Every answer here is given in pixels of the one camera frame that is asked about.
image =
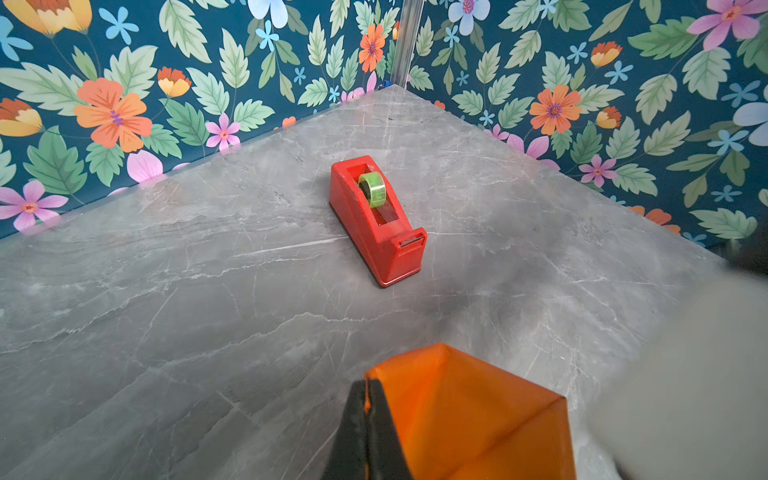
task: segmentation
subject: grey marble surface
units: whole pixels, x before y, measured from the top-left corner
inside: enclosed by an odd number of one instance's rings
[[[421,273],[380,289],[328,204],[371,154]],[[349,384],[446,342],[586,408],[720,269],[398,87],[0,242],[0,477],[309,480]]]

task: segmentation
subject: wall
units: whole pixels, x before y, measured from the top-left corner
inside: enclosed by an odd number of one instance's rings
[[[425,1],[411,91],[699,244],[765,218],[766,0]]]
[[[371,91],[402,6],[3,3],[0,237]]]

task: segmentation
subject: red tape dispenser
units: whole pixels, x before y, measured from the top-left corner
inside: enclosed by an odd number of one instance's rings
[[[331,207],[379,285],[390,286],[422,269],[427,232],[413,230],[370,156],[331,167]]]

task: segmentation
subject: orange flower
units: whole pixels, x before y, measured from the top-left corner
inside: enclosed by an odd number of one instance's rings
[[[24,25],[53,37],[63,28],[84,33],[91,26],[90,0],[3,0]]]
[[[645,215],[644,207],[637,206],[637,207],[627,207],[627,208],[640,216]],[[667,223],[669,223],[670,220],[672,220],[672,216],[667,212],[665,212],[664,210],[660,208],[654,208],[653,210],[648,212],[648,215],[645,215],[645,217],[648,220],[654,222],[656,225],[661,225],[662,227],[666,228],[670,232],[677,233],[678,235],[680,235],[680,227],[678,227],[677,225],[667,225]]]
[[[157,84],[168,97],[176,98],[189,91],[192,81],[185,77],[181,70],[165,67],[157,74]]]
[[[360,41],[359,58],[362,63],[362,71],[370,72],[376,70],[378,64],[384,57],[384,26],[370,25],[368,34],[362,36]]]
[[[0,135],[27,137],[43,128],[43,120],[34,108],[21,100],[6,98],[0,102]]]
[[[81,127],[98,127],[91,139],[102,147],[112,148],[119,140],[123,151],[130,153],[144,146],[138,135],[152,135],[152,121],[136,116],[147,111],[147,105],[137,94],[123,97],[123,86],[116,81],[88,80],[78,90],[78,97],[90,104],[74,108],[78,123]]]
[[[608,107],[598,114],[598,127],[616,128],[621,125],[621,114],[616,107]]]
[[[608,65],[621,53],[622,48],[616,45],[615,41],[608,43],[598,43],[598,46],[592,50],[592,63],[595,67],[604,67]]]
[[[538,94],[538,100],[541,103],[534,102],[531,105],[531,115],[535,116],[531,125],[536,130],[541,128],[544,135],[552,135],[555,128],[559,134],[565,133],[571,128],[569,120],[578,120],[581,114],[581,107],[576,106],[581,102],[581,96],[577,91],[568,93],[565,85],[557,85],[554,94],[547,88]]]

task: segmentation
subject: tape roll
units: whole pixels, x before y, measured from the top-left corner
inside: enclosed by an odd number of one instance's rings
[[[378,208],[386,203],[386,185],[379,172],[360,175],[357,186],[365,194],[371,208]]]

